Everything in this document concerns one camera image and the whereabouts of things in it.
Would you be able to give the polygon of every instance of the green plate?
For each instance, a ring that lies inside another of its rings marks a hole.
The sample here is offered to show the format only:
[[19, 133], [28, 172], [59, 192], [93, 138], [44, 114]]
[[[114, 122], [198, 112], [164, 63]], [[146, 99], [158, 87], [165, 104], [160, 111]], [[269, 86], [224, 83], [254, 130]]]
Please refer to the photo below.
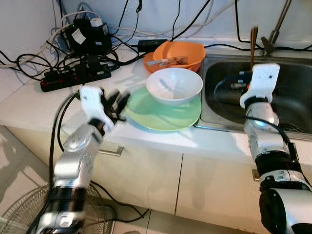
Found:
[[166, 106], [153, 99], [145, 87], [131, 95], [125, 110], [125, 114], [138, 124], [161, 131], [177, 131], [192, 126], [200, 112], [199, 96], [180, 106]]

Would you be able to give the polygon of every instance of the white cabinet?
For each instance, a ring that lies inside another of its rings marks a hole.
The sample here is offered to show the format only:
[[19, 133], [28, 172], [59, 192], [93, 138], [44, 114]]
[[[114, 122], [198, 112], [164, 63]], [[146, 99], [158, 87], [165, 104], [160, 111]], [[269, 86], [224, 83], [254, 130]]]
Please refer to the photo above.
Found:
[[[50, 134], [18, 128], [9, 130], [48, 164]], [[115, 150], [116, 147], [104, 144], [103, 149]], [[60, 154], [56, 142], [55, 158]], [[99, 154], [92, 179], [120, 202], [174, 214], [181, 161], [179, 153], [125, 146], [120, 157]]]
[[268, 233], [261, 224], [259, 183], [253, 181], [250, 159], [244, 157], [246, 163], [220, 160], [218, 153], [184, 154], [176, 215]]

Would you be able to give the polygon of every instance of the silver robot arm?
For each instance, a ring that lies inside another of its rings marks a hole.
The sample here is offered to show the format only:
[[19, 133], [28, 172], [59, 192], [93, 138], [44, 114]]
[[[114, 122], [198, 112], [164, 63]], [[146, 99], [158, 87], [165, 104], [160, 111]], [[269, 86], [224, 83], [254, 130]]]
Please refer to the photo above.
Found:
[[64, 152], [54, 167], [54, 186], [48, 206], [40, 217], [36, 234], [77, 234], [85, 221], [83, 211], [93, 163], [105, 132], [113, 129], [129, 95], [115, 103], [119, 93], [105, 99], [97, 87], [82, 86], [82, 108], [89, 121], [81, 125], [64, 144]]
[[[270, 105], [278, 71], [277, 64], [253, 67], [249, 90], [240, 100], [246, 116], [278, 124]], [[265, 78], [275, 81], [262, 88]], [[303, 175], [294, 144], [286, 144], [275, 128], [261, 121], [247, 119], [244, 129], [260, 174], [262, 224], [272, 234], [312, 234], [312, 188]]]

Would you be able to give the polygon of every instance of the stainless steel sink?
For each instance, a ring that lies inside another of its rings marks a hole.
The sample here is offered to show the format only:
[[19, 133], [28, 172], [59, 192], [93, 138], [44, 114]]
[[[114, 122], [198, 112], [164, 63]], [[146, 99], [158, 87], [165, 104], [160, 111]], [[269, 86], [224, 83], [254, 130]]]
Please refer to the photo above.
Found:
[[[279, 126], [290, 138], [312, 140], [312, 59], [255, 57], [255, 63], [272, 62], [280, 65], [272, 101]], [[205, 58], [199, 71], [204, 88], [201, 93], [202, 113], [196, 127], [243, 132], [244, 120], [231, 115], [231, 112], [245, 114], [239, 106], [243, 90], [233, 90], [226, 82], [216, 91], [218, 103], [215, 87], [226, 76], [249, 69], [249, 56], [210, 55]]]

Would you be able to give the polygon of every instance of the drain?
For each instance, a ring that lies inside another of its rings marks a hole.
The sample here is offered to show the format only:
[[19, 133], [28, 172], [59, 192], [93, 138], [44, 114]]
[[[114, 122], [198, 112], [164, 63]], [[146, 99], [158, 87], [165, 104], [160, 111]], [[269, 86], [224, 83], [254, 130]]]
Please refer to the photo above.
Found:
[[304, 133], [304, 130], [300, 127], [297, 127], [293, 124], [289, 124], [289, 123], [281, 123], [279, 125], [279, 127], [284, 130], [284, 131], [288, 131], [288, 132], [294, 132], [294, 133]]

